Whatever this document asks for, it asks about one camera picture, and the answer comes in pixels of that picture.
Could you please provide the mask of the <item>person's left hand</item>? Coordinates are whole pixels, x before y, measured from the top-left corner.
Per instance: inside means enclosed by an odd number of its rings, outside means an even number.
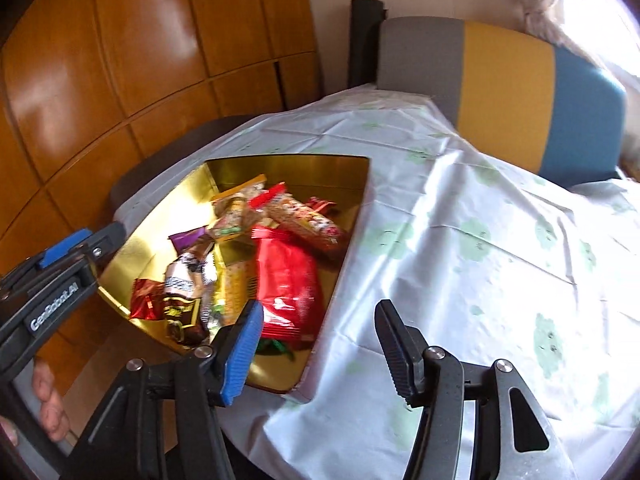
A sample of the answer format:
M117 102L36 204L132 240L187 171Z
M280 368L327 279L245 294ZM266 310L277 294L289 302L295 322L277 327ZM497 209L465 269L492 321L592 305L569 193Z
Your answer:
M13 385L47 437L56 444L64 441L70 432L70 419L47 361L40 356L33 358Z

